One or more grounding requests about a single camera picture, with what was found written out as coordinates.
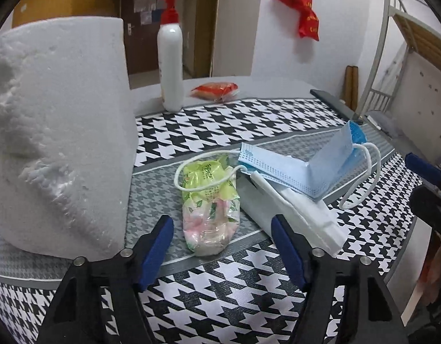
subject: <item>brown door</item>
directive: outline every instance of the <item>brown door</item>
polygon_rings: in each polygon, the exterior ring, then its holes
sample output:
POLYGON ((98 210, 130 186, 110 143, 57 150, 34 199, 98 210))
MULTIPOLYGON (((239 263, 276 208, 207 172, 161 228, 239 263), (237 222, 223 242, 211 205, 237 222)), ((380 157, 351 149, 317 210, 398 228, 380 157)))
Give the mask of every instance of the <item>brown door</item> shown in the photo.
POLYGON ((211 76, 216 19, 217 0, 197 0, 194 77, 211 76))
POLYGON ((122 0, 128 74, 158 69, 157 34, 165 7, 161 0, 122 0))

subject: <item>face mask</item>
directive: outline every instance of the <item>face mask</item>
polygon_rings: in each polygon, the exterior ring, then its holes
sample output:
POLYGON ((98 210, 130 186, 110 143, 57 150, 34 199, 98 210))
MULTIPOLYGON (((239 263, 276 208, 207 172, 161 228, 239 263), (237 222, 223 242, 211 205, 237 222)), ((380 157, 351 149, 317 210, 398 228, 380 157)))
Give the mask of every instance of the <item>face mask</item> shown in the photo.
MULTIPOLYGON (((186 164, 202 158, 224 153, 238 154, 238 152, 230 150, 213 151, 201 154, 183 163, 178 168, 174 177, 175 186, 182 191, 187 191, 187 189, 182 188, 178 184, 178 177, 186 164)), ((329 143, 318 151, 309 162, 304 162, 300 159, 295 159, 289 156, 283 156, 257 146, 243 143, 238 159, 242 165, 238 165, 231 173, 231 176, 234 175, 237 170, 241 170, 247 175, 251 175, 253 172, 258 172, 268 181, 292 188, 299 193, 307 195, 313 200, 319 200, 343 177, 345 177, 346 174, 357 168, 363 158, 367 160, 367 171, 354 182, 339 203, 341 209, 349 209, 357 206, 366 199, 380 180, 381 173, 380 151, 373 143, 367 142, 362 129, 353 122, 348 122, 340 131, 337 131, 329 143), (357 186, 371 175, 372 160, 367 147, 373 148, 378 157, 375 180, 361 198, 354 203, 345 205, 346 200, 355 191, 357 186)), ((217 186, 227 181, 230 177, 215 182, 215 184, 212 184, 209 187, 217 186)), ((205 190, 209 187, 192 190, 205 190)))

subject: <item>door handle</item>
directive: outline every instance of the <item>door handle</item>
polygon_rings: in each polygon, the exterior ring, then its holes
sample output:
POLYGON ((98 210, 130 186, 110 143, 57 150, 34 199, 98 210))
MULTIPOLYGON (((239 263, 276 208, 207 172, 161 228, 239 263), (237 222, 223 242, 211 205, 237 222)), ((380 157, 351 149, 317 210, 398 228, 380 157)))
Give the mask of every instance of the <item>door handle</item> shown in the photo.
POLYGON ((128 36, 132 35, 131 29, 134 28, 134 26, 131 25, 131 23, 128 23, 128 36))

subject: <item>blue gripper pad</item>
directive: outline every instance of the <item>blue gripper pad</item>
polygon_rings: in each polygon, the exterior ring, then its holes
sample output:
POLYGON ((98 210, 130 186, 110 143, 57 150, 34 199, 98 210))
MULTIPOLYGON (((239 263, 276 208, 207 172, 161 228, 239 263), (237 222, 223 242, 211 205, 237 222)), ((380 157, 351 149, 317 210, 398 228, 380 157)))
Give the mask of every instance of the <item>blue gripper pad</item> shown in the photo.
POLYGON ((351 130, 351 138, 353 140, 353 143, 362 145, 363 143, 367 142, 366 135, 364 134, 360 126, 352 121, 349 121, 349 128, 351 130))
POLYGON ((405 156, 405 166, 435 186, 441 185, 441 170, 413 153, 405 156))
POLYGON ((286 231, 282 223, 279 221, 279 218, 284 219, 282 215, 277 215, 271 220, 271 236, 276 248, 279 251, 279 254, 281 255, 282 262, 284 263, 291 282, 303 291, 308 284, 308 281, 305 279, 304 275, 304 262, 292 244, 291 238, 287 233, 289 230, 292 233, 294 232, 287 222, 285 222, 285 227, 287 228, 286 231))
POLYGON ((148 234, 149 242, 153 241, 147 255, 142 262, 142 273, 138 285, 141 292, 157 279, 157 273, 163 263, 164 256, 168 250, 174 235, 173 219, 169 216, 162 216, 154 229, 148 234))

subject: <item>mask ear loop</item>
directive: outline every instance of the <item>mask ear loop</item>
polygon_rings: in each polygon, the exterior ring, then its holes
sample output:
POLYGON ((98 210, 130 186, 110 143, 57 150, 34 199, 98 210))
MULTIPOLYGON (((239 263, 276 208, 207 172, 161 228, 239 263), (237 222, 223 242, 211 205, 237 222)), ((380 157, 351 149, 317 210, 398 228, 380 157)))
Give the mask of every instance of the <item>mask ear loop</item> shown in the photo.
POLYGON ((349 188, 348 192, 345 194, 345 196, 341 199, 338 207, 341 210, 349 210, 351 208, 356 207, 357 205, 361 204, 372 192, 372 190, 375 188, 376 184, 378 183, 378 181, 380 180, 380 176, 382 173, 382 154, 380 152, 380 150, 378 149, 378 147, 376 145, 374 145, 373 143, 367 142, 364 143, 363 145, 358 145, 356 143, 353 144, 354 148, 358 148, 360 150, 363 151, 366 159, 367 159, 367 171, 361 176, 359 177, 354 184, 352 184, 352 186, 349 188), (360 199, 358 199, 356 202, 344 205, 346 200, 351 196, 352 193, 354 193, 354 191, 357 189, 357 187, 364 182, 365 180, 367 180, 369 178, 369 176, 372 173, 372 158, 370 157, 370 152, 367 149, 368 147, 371 147, 373 150, 375 150, 376 156, 378 158, 377 164, 376 164, 376 176, 375 179, 373 180, 372 184, 370 185, 370 187, 367 189, 367 191, 364 193, 364 195, 362 195, 362 197, 360 199))
POLYGON ((212 187, 219 186, 219 185, 223 184, 224 182, 227 182, 229 179, 231 179, 231 177, 233 177, 236 174, 236 171, 238 171, 238 170, 241 170, 242 172, 247 171, 247 168, 244 165, 237 165, 235 168, 233 168, 233 170, 230 172, 229 175, 227 175, 226 177, 222 178, 222 180, 219 180, 217 182, 213 182, 213 183, 207 184, 205 186, 197 187, 194 189, 186 189, 185 187, 182 187, 179 185, 180 173, 182 172, 182 170, 185 168, 186 165, 193 163, 193 162, 196 162, 199 159, 209 158, 211 156, 215 156, 215 155, 219 155, 219 154, 239 155, 240 152, 235 151, 235 150, 233 150, 233 151, 232 150, 210 151, 208 153, 200 154, 200 155, 194 156, 193 158, 186 160, 184 163, 179 165, 179 167, 176 170, 176 173, 174 174, 174 186, 176 186, 176 188, 179 189, 180 191, 184 191, 186 193, 196 193, 197 191, 207 190, 212 187))

